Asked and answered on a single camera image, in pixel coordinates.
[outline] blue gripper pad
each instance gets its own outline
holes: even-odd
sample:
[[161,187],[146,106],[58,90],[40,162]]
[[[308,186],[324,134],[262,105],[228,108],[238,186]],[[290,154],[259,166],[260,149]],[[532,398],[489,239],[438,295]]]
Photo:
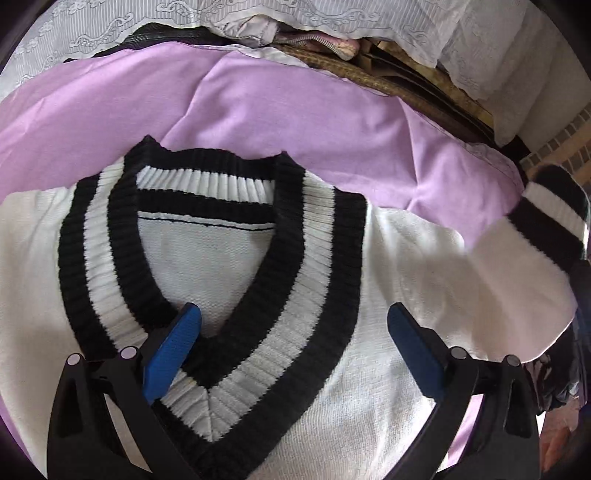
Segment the blue gripper pad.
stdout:
[[444,368],[422,338],[421,329],[401,304],[388,310],[388,332],[421,393],[439,401],[445,390]]
[[181,318],[144,367],[142,393],[148,404],[166,395],[201,331],[201,310],[192,303],[183,307]]

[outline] v-neck collar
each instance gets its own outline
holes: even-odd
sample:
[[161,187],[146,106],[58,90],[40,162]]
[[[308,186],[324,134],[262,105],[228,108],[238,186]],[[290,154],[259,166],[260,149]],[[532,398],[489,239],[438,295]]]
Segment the v-neck collar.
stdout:
[[[271,181],[273,203],[204,199],[162,185],[140,190],[138,173],[146,166],[174,170],[177,176],[206,171]],[[89,359],[111,356],[129,342],[139,345],[150,331],[176,315],[154,281],[142,249],[138,211],[144,209],[228,216],[247,223],[269,216],[274,220],[271,243],[253,282],[220,332],[195,343],[183,372],[163,399],[165,407],[156,406],[171,436],[202,473],[220,452],[248,444],[248,461],[231,467],[233,478],[246,478],[314,400],[353,333],[365,199],[333,189],[285,154],[242,160],[219,150],[173,153],[149,137],[144,139],[123,162],[76,186],[61,229],[64,306]],[[218,400],[236,395],[237,378],[252,380],[252,389],[259,392],[246,391],[247,399],[238,399],[242,405],[234,406],[235,418],[226,419],[221,427],[211,423],[209,432],[189,425],[177,408],[180,397],[184,404],[191,395],[195,402],[203,394],[217,395]],[[209,410],[205,414],[218,415]],[[257,426],[261,421],[275,427],[262,435]]]

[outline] black and white striped ribbed trim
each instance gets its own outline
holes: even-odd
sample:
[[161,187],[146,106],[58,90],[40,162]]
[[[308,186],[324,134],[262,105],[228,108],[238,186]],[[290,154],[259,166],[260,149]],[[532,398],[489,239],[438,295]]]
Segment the black and white striped ribbed trim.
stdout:
[[248,477],[338,363],[358,315],[365,199],[286,155],[243,161],[212,150],[171,153],[145,140],[78,184],[62,227],[66,312],[85,355],[98,358],[139,345],[175,315],[141,248],[138,211],[246,225],[266,223],[267,208],[275,232],[252,284],[219,334],[196,342],[154,406],[208,479]]
[[565,169],[541,168],[508,217],[531,245],[566,274],[585,256],[589,200]]

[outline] purple fabric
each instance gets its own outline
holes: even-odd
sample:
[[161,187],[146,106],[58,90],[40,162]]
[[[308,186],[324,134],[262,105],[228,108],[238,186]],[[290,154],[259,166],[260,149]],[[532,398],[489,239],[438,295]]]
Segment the purple fabric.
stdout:
[[172,150],[286,151],[343,190],[457,230],[467,246],[523,188],[500,153],[465,145],[398,98],[236,51],[165,43],[58,65],[2,101],[0,202],[93,175],[147,134]]

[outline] knit fabric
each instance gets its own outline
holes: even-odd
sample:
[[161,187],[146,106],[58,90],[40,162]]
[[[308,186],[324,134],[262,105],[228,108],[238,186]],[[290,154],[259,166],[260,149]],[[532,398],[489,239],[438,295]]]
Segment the knit fabric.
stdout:
[[204,479],[382,479],[433,406],[389,338],[390,304],[480,358],[535,358],[572,319],[587,214],[549,167],[467,254],[287,154],[146,137],[71,189],[0,206],[0,393],[43,471],[68,354],[139,346],[193,301],[203,334],[154,411]]

